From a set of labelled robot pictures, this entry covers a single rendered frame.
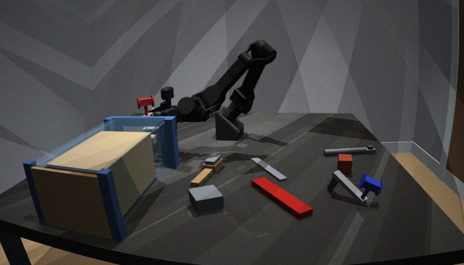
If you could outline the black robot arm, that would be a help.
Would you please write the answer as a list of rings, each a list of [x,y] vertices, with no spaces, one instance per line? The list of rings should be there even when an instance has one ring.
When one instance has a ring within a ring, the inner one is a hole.
[[[251,51],[251,56],[248,54],[249,51]],[[235,124],[235,119],[241,113],[247,114],[251,110],[258,79],[265,65],[271,63],[276,55],[275,49],[264,40],[253,42],[246,51],[239,54],[238,59],[215,85],[192,95],[191,98],[180,99],[178,107],[168,107],[167,110],[161,111],[161,116],[176,116],[176,129],[177,123],[180,122],[179,111],[185,116],[187,122],[206,122],[210,113],[220,109],[228,90],[248,69],[242,86],[236,88],[230,96],[232,103],[226,109],[222,109],[222,115]]]

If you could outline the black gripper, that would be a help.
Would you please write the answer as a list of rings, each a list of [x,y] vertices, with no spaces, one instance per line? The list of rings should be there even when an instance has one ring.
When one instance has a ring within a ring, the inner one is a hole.
[[[163,100],[165,100],[165,101],[163,101],[160,104],[160,107],[152,109],[152,110],[148,111],[148,113],[161,112],[163,110],[167,110],[168,107],[172,107],[171,98],[173,98],[173,97],[174,97],[174,91],[173,91],[173,88],[171,86],[166,86],[166,87],[162,88],[161,89],[161,98]],[[180,123],[186,122],[185,116],[180,111],[178,112],[178,117],[180,119]]]

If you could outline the grey crank handle with blue knob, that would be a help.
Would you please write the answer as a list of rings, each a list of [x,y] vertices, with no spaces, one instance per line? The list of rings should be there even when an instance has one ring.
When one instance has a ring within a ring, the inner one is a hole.
[[[384,185],[384,181],[377,181],[375,179],[372,179],[371,177],[368,177],[367,174],[364,173],[359,183],[359,188],[365,189],[365,191],[362,193],[339,170],[333,172],[332,177],[333,178],[331,179],[331,181],[329,182],[329,185],[327,186],[327,189],[329,191],[334,190],[337,183],[340,183],[340,185],[344,189],[346,189],[346,191],[349,194],[351,194],[351,196],[353,196],[353,198],[356,199],[356,201],[361,205],[365,203],[366,200],[368,199],[366,195],[368,194],[369,191],[374,192],[375,195],[378,196],[378,194],[381,192],[383,185]]]

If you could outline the clear-panelled rack with blue uprights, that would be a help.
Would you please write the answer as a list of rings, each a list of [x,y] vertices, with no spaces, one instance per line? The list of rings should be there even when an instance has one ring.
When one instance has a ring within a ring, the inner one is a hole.
[[[40,222],[123,241],[125,223],[178,167],[174,118],[103,121],[23,166]]]

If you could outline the grey flat bar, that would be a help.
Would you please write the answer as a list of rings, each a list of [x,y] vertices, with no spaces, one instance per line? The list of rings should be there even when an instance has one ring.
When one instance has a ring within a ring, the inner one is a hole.
[[[251,160],[258,166],[260,166],[262,169],[264,169],[267,173],[272,175],[274,178],[276,178],[279,181],[282,180],[287,180],[288,178],[285,177],[283,174],[279,173],[276,169],[273,169],[271,166],[269,166],[266,162],[263,162],[261,159],[258,157],[256,158],[251,158]]]

